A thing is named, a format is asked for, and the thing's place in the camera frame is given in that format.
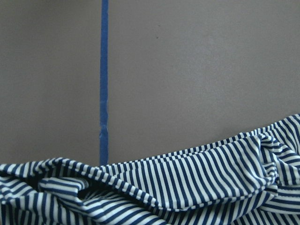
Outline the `brown paper table mat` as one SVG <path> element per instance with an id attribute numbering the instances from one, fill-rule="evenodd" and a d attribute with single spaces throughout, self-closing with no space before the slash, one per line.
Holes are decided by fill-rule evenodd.
<path id="1" fill-rule="evenodd" d="M 111 0 L 109 163 L 300 111 L 297 0 Z M 99 165 L 101 1 L 0 3 L 0 161 Z"/>

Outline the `navy white striped polo shirt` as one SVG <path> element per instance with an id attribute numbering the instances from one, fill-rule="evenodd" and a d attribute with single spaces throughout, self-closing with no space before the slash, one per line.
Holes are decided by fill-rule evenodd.
<path id="1" fill-rule="evenodd" d="M 4 225 L 297 225 L 300 116 L 101 167 L 2 164 L 0 211 Z"/>

